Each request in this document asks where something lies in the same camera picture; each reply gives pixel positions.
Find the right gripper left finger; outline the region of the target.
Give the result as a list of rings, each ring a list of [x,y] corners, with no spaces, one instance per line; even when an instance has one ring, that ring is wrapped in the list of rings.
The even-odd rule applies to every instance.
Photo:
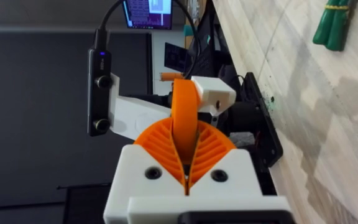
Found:
[[[131,198],[184,196],[183,164],[172,137],[172,118],[149,126],[122,148],[103,213],[105,223],[127,223]]]

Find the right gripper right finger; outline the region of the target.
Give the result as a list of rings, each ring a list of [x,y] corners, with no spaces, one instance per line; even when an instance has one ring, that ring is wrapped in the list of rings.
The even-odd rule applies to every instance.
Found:
[[[261,196],[250,154],[214,126],[200,121],[188,179],[190,196]]]

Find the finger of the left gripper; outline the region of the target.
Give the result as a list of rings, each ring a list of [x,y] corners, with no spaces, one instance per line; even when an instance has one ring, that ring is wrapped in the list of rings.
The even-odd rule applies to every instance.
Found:
[[[236,100],[236,92],[220,78],[193,76],[191,81],[200,99],[198,112],[219,116]]]
[[[191,164],[198,132],[199,96],[191,80],[175,79],[172,98],[172,136],[183,164]]]

